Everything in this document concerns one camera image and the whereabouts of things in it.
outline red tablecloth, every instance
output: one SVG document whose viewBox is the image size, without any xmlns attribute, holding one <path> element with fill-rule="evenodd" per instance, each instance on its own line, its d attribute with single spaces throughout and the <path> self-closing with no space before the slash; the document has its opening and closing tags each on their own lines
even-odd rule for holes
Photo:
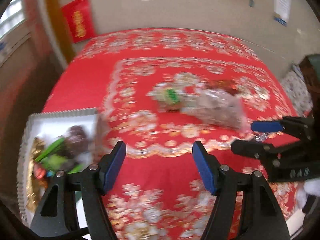
<svg viewBox="0 0 320 240">
<path fill-rule="evenodd" d="M 266 176 L 259 161 L 229 150 L 234 138 L 252 134 L 206 126 L 179 112 L 159 113 L 154 87 L 177 79 L 186 85 L 233 79 L 247 90 L 243 103 L 249 121 L 295 115 L 276 78 L 239 39 L 183 29 L 129 30 L 92 39 L 61 76 L 44 112 L 99 107 L 111 128 L 106 150 L 120 139 L 126 143 L 116 184 L 103 197 L 119 238 L 199 239 L 215 198 L 204 189 L 190 154 L 195 140 L 235 171 L 259 169 Z M 275 145 L 293 140 L 270 137 Z M 290 217 L 296 184 L 271 187 Z M 239 193 L 230 237 L 236 234 L 241 200 Z"/>
</svg>

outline table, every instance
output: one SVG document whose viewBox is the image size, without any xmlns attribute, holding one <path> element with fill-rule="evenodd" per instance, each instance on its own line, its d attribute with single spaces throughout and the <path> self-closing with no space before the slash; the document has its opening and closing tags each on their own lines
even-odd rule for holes
<svg viewBox="0 0 320 240">
<path fill-rule="evenodd" d="M 248 121 L 295 115 L 280 84 L 240 39 L 186 29 L 137 29 L 92 39 L 71 62 L 48 98 L 44 112 L 98 107 L 110 132 L 106 152 L 118 140 L 127 157 L 111 192 L 103 197 L 120 239 L 199 239 L 215 198 L 204 189 L 191 152 L 200 140 L 221 164 L 235 171 L 266 172 L 260 162 L 233 155 L 230 142 L 253 134 L 210 127 L 195 117 L 159 113 L 154 87 L 179 79 L 232 78 L 243 95 Z M 292 142 L 271 134 L 274 145 Z M 296 183 L 271 184 L 285 218 L 293 213 Z M 233 226 L 236 235 L 242 194 L 238 193 Z"/>
</svg>

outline metal screw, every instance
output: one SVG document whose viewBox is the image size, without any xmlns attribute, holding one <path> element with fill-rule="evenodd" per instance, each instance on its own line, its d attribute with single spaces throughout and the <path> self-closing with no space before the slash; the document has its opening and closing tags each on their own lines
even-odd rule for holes
<svg viewBox="0 0 320 240">
<path fill-rule="evenodd" d="M 254 171 L 253 174 L 258 178 L 262 176 L 262 173 L 260 171 Z"/>
<path fill-rule="evenodd" d="M 223 170 L 223 171 L 228 171 L 229 170 L 229 166 L 223 164 L 223 165 L 220 166 L 220 169 Z"/>
<path fill-rule="evenodd" d="M 280 161 L 279 160 L 273 160 L 272 164 L 275 167 L 279 167 L 280 166 Z"/>
<path fill-rule="evenodd" d="M 60 178 L 64 175 L 64 171 L 58 171 L 56 175 L 58 178 Z"/>
<path fill-rule="evenodd" d="M 90 171 L 95 171 L 97 168 L 98 168 L 98 164 L 95 164 L 95 163 L 89 166 Z"/>
</svg>

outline gold wrapper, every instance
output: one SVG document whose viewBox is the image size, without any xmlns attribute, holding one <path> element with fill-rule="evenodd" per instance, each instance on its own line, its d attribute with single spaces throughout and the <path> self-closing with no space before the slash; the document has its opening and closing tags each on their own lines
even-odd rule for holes
<svg viewBox="0 0 320 240">
<path fill-rule="evenodd" d="M 30 151 L 30 158 L 28 164 L 28 177 L 27 177 L 27 209 L 35 212 L 40 202 L 40 184 L 37 179 L 33 176 L 33 163 L 34 159 L 39 156 L 41 151 L 44 149 L 45 143 L 39 138 L 35 138 Z"/>
</svg>

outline beige wall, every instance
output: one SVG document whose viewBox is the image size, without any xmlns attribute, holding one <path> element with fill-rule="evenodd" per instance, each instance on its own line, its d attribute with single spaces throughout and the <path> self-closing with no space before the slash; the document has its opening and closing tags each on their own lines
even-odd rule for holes
<svg viewBox="0 0 320 240">
<path fill-rule="evenodd" d="M 254 43 L 248 44 L 278 77 L 290 62 L 320 52 L 320 24 L 305 0 L 292 0 L 287 27 L 273 20 L 274 0 L 254 3 L 251 8 L 249 0 L 91 0 L 98 34 L 142 27 L 230 34 Z"/>
</svg>

